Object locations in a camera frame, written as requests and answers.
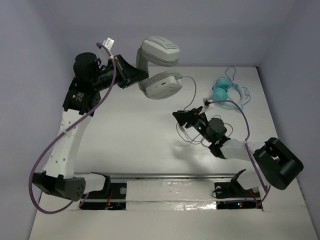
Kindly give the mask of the white grey headphones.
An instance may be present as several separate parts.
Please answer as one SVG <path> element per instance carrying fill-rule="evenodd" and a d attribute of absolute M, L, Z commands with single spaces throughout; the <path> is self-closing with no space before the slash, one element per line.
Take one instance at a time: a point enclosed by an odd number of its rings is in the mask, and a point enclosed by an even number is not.
<path fill-rule="evenodd" d="M 139 81 L 139 89 L 151 100 L 164 100 L 182 89 L 182 75 L 174 67 L 178 64 L 180 49 L 164 37 L 150 36 L 143 40 L 137 55 L 137 69 L 146 72 Z"/>

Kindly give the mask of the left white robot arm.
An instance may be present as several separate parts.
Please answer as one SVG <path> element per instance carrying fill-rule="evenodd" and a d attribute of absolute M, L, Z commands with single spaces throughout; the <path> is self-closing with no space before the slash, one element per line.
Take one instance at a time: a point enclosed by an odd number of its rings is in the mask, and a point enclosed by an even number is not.
<path fill-rule="evenodd" d="M 106 100 L 112 87 L 128 88 L 149 77 L 148 65 L 132 66 L 120 54 L 107 55 L 107 63 L 92 52 L 75 57 L 74 78 L 62 105 L 58 135 L 40 155 L 52 150 L 41 172 L 31 171 L 29 190 L 37 187 L 43 193 L 78 201 L 84 194 L 95 192 L 100 197 L 111 193 L 110 178 L 100 173 L 75 175 L 75 162 L 85 129 L 95 110 Z"/>

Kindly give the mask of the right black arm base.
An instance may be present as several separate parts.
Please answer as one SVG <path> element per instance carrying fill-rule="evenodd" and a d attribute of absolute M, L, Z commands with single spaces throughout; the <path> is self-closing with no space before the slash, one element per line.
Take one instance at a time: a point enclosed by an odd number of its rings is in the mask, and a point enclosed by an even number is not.
<path fill-rule="evenodd" d="M 238 178 L 246 169 L 239 171 L 230 181 L 216 182 L 211 196 L 216 199 L 218 210 L 263 209 L 260 192 L 253 192 L 250 188 L 245 190 Z"/>

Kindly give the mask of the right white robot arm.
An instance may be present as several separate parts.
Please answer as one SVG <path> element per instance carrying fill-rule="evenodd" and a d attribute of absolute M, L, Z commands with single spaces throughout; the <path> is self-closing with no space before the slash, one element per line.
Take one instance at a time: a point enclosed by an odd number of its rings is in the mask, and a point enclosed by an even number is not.
<path fill-rule="evenodd" d="M 231 183 L 231 192 L 243 196 L 254 186 L 272 186 L 285 190 L 302 172 L 304 165 L 299 158 L 278 138 L 264 142 L 236 140 L 226 135 L 222 119 L 208 119 L 202 108 L 173 112 L 180 127 L 194 128 L 207 142 L 209 151 L 219 159 L 243 160 L 252 164 L 252 170 L 241 170 L 239 179 Z"/>

